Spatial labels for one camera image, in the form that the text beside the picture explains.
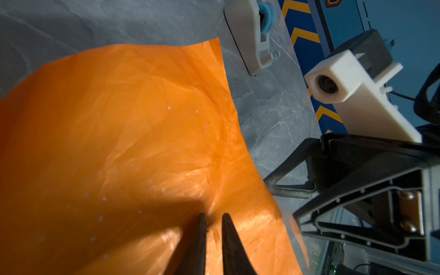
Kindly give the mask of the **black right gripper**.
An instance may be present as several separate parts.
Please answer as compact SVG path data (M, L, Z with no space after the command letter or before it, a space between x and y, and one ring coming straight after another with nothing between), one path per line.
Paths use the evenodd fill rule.
M426 207L440 208L440 148L340 134L320 144L324 189L293 213L301 234L429 261Z

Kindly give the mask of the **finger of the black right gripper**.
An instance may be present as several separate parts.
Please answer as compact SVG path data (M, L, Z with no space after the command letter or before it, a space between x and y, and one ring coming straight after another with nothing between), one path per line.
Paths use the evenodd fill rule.
M313 161L322 152L320 139L303 141L264 183L275 197L313 199L319 195Z

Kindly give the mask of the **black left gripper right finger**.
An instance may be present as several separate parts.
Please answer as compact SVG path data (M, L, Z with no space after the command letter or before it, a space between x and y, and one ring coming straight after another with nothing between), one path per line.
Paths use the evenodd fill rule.
M222 260L224 275L256 275L231 216L222 216Z

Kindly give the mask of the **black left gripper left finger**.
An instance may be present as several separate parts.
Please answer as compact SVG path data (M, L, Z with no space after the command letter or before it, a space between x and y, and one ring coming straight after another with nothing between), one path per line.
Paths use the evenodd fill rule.
M205 213L200 213L190 241L175 275L204 275L206 268L207 223Z

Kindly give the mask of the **clear adhesive tape strip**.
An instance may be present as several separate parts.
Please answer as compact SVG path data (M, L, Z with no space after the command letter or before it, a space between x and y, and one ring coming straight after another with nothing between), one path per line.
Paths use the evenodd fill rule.
M295 218L293 217L293 214L289 210L285 210L283 208L281 208L281 213L287 230L294 234L294 237L301 248L302 256L304 257L306 266L307 268L309 268L309 257L308 257L307 247L301 236L300 228Z

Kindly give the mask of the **yellow wrapping paper sheet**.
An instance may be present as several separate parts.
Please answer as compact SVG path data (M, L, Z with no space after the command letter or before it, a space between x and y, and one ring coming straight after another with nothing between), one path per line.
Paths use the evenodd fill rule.
M171 274L200 213L207 274L223 272L226 213L257 274L301 273L218 39L87 50L1 100L3 275Z

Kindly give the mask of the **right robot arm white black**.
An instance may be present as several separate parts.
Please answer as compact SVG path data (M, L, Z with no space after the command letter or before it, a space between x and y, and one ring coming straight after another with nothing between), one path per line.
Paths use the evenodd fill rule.
M428 262L440 236L440 80L435 68L414 100L422 143L329 133L308 138L264 180L280 197L306 197L292 215L299 236L343 241Z

